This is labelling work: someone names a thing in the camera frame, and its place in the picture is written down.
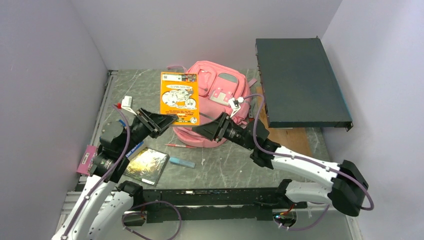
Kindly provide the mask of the blue treehouse book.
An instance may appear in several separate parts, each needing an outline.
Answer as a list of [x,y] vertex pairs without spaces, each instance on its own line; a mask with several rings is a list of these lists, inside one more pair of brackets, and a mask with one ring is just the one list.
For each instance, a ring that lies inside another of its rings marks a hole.
[[[127,125],[124,123],[124,121],[122,119],[119,120],[119,122],[121,123],[121,125],[126,129]],[[129,150],[127,152],[127,154],[125,155],[128,159],[131,158],[131,155],[133,155],[138,149],[141,149],[142,146],[144,145],[144,141],[139,142],[138,144],[136,144],[131,150]]]

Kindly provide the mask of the orange book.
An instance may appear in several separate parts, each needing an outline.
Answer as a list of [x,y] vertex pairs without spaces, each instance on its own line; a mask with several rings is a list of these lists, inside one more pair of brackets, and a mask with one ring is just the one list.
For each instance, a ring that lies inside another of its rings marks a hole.
[[175,115],[174,126],[199,126],[199,104],[199,83],[196,73],[160,74],[160,113]]

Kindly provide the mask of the pink student backpack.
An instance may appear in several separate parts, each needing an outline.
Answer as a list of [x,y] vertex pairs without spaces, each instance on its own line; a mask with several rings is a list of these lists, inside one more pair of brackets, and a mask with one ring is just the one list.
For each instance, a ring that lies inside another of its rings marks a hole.
[[[250,87],[256,82],[255,79],[247,81],[246,76],[235,69],[206,60],[197,61],[189,69],[180,65],[168,67],[169,70],[176,68],[182,68],[184,73],[197,74],[199,113],[207,115],[222,112],[231,115],[229,99],[249,96]],[[240,106],[239,112],[231,119],[244,127],[247,125],[250,101],[246,100]]]

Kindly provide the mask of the pink book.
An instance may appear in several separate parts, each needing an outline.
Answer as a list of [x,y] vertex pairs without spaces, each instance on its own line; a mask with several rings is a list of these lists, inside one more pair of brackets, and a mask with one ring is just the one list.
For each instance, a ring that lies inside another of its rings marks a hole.
[[97,147],[94,145],[88,145],[85,149],[84,154],[82,155],[82,158],[76,169],[76,172],[84,176],[89,176],[90,169],[93,165],[93,159],[95,158],[96,154],[97,154]]

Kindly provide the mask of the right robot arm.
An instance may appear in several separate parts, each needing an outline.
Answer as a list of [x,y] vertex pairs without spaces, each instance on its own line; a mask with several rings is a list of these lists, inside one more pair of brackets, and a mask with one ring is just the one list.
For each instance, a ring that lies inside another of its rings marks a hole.
[[270,140],[269,131],[260,120],[241,127],[225,112],[192,130],[210,141],[226,139],[251,150],[250,158],[260,167],[284,170],[308,179],[306,183],[281,181],[275,200],[282,208],[299,202],[328,204],[351,217],[366,210],[363,202],[370,198],[369,185],[351,161],[328,162],[300,154]]

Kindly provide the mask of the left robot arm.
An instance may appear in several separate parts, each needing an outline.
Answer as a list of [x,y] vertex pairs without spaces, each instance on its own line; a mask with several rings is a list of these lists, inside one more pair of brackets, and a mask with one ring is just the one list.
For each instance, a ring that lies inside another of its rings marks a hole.
[[122,122],[106,123],[99,137],[97,155],[89,176],[70,214],[54,234],[54,240],[103,240],[112,225],[129,209],[144,203],[143,187],[120,183],[129,154],[147,138],[161,136],[176,120],[175,114],[159,114],[139,108],[129,124],[115,105]]

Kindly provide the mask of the red pen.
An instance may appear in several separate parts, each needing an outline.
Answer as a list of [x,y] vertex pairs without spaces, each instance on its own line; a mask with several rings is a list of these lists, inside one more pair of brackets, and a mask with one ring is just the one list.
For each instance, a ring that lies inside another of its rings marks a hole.
[[166,143],[165,144],[168,147],[175,147],[175,148],[196,148],[195,146],[190,146],[190,145],[185,145],[185,144],[171,144],[171,143]]

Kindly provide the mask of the light blue eraser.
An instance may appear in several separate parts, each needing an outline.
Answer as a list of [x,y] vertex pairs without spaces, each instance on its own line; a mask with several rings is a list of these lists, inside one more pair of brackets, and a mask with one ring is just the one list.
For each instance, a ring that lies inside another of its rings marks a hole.
[[184,166],[188,168],[195,168],[196,164],[191,161],[183,160],[177,157],[170,157],[169,162],[175,165]]

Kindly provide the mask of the shiny gold foil book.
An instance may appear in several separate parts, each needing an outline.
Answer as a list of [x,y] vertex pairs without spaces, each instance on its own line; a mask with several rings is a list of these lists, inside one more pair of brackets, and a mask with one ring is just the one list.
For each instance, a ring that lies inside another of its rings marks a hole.
[[134,180],[156,186],[170,156],[152,148],[143,148],[129,155],[124,174]]

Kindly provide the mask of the wooden board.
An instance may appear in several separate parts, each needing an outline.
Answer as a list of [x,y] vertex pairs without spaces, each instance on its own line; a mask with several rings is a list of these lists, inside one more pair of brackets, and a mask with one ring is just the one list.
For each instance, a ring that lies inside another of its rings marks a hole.
[[259,114],[259,119],[264,124],[265,128],[269,131],[268,138],[286,148],[312,157],[313,154],[310,149],[310,144],[307,138],[305,128],[271,128],[268,125],[268,115],[266,113],[266,106],[264,105]]

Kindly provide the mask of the dark green metal box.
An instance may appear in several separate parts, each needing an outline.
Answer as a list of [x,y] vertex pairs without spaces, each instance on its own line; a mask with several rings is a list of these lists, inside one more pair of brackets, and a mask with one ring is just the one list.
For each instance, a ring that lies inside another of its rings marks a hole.
[[319,37],[257,38],[257,67],[271,128],[353,128]]

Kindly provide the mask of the red handled wrench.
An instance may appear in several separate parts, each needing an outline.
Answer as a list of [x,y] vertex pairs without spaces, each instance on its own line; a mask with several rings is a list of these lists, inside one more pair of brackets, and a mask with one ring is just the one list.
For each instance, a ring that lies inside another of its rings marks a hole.
[[259,109],[259,105],[257,103],[257,101],[251,101],[250,106],[249,106],[249,110],[248,110],[248,120],[251,122],[255,119],[257,112]]

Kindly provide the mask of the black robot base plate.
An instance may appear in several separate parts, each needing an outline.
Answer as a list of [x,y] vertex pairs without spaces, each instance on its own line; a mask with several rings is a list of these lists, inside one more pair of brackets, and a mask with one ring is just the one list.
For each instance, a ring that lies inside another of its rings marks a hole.
[[126,181],[131,212],[145,214],[147,223],[165,221],[256,219],[271,221],[280,211],[305,209],[305,201],[294,203],[281,187],[143,189]]

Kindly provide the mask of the aluminium frame rail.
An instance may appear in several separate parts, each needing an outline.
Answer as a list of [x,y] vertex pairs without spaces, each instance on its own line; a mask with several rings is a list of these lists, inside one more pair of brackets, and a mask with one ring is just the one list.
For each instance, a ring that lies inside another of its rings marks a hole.
[[325,205],[307,203],[284,217],[284,225],[274,220],[215,219],[174,220],[147,223],[140,216],[120,218],[103,240],[360,240],[356,219]]

